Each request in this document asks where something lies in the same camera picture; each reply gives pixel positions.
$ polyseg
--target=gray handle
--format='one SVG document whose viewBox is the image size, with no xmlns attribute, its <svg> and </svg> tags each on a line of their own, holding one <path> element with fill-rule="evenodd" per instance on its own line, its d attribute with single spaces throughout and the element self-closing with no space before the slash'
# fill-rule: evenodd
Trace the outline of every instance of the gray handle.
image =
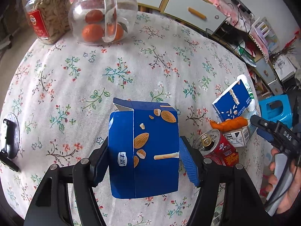
<svg viewBox="0 0 301 226">
<path fill-rule="evenodd" d="M 278 183 L 274 185 L 273 190 L 268 193 L 267 202 L 277 199 L 290 186 L 293 180 L 293 175 L 290 172 L 290 162 L 285 154 L 279 153 L 275 155 L 276 166 L 274 175 L 278 179 Z M 283 196 L 265 209 L 270 216 L 273 216 L 276 212 Z"/>
</svg>

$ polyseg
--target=floral pattern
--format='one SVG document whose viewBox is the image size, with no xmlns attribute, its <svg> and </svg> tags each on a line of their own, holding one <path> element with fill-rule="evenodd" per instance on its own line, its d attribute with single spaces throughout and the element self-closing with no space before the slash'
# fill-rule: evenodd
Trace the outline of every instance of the floral pattern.
<svg viewBox="0 0 301 226">
<path fill-rule="evenodd" d="M 71 32 L 55 45 L 34 42 L 13 77 L 0 118 L 2 123 L 13 112 L 20 127 L 14 162 L 23 169 L 15 173 L 0 163 L 8 203 L 24 218 L 51 164 L 74 165 L 99 148 L 108 134 L 109 115 L 116 110 L 114 97 L 174 106 L 179 135 L 192 144 L 211 129 L 210 119 L 219 121 L 212 102 L 242 73 L 251 82 L 246 66 L 224 47 L 146 13 L 138 13 L 132 34 L 119 42 L 87 46 L 77 43 Z M 240 163 L 258 191 L 263 145 L 254 133 L 245 148 L 238 148 Z M 224 187 L 219 186 L 218 204 Z M 185 226 L 200 191 L 189 182 L 181 162 L 174 193 L 114 199 L 108 172 L 93 190 L 106 224 L 116 226 Z M 81 226 L 74 192 L 69 192 L 73 224 Z"/>
</svg>

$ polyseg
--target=human hand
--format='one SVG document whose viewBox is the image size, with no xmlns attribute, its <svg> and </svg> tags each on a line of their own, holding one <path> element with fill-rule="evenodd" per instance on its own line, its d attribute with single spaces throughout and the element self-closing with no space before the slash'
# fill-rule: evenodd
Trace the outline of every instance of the human hand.
<svg viewBox="0 0 301 226">
<path fill-rule="evenodd" d="M 279 151 L 277 149 L 273 148 L 271 150 L 272 156 L 276 155 L 277 153 L 279 153 Z M 272 172 L 274 171 L 275 166 L 276 166 L 275 162 L 270 163 L 269 168 Z M 294 176 L 295 171 L 296 171 L 295 161 L 292 161 L 292 163 L 290 165 L 290 171 L 291 171 L 292 175 Z M 268 178 L 268 182 L 269 182 L 269 184 L 265 187 L 265 190 L 267 192 L 270 192 L 273 190 L 273 185 L 276 185 L 278 183 L 278 180 L 274 174 L 271 174 Z M 294 203 L 300 189 L 301 189 L 301 167 L 298 168 L 297 173 L 295 175 L 295 179 L 294 179 L 294 181 L 292 181 L 292 185 L 290 186 L 289 190 L 284 194 L 282 201 L 280 202 L 280 204 L 278 206 L 278 209 L 276 211 L 278 214 L 283 213 L 283 212 L 287 211 L 288 209 L 290 209 L 290 207 Z"/>
</svg>

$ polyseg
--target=glass jar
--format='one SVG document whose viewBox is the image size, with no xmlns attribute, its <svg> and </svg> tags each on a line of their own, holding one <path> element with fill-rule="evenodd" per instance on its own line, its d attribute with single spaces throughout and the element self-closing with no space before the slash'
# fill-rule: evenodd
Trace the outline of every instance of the glass jar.
<svg viewBox="0 0 301 226">
<path fill-rule="evenodd" d="M 137 11 L 136 0 L 75 0 L 68 18 L 78 42 L 100 45 L 119 41 L 130 34 Z"/>
<path fill-rule="evenodd" d="M 67 31 L 69 0 L 27 0 L 25 10 L 38 39 L 45 44 L 56 43 Z"/>
</svg>

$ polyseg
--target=white wall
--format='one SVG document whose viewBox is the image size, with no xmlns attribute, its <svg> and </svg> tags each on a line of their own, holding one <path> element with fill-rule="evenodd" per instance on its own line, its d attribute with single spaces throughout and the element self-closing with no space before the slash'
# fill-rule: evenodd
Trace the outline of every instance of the white wall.
<svg viewBox="0 0 301 226">
<path fill-rule="evenodd" d="M 241 0 L 256 16 L 266 17 L 281 49 L 289 42 L 299 26 L 283 0 Z"/>
</svg>

